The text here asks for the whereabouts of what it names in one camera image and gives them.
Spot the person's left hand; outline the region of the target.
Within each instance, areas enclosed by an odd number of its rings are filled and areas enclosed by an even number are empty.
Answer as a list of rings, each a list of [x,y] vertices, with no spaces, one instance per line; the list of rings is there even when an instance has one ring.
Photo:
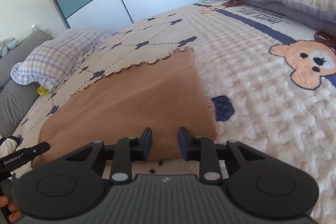
[[[22,217],[18,206],[13,199],[10,200],[7,196],[1,196],[0,205],[1,208],[5,208],[7,211],[7,219],[10,223],[16,223],[16,221]]]

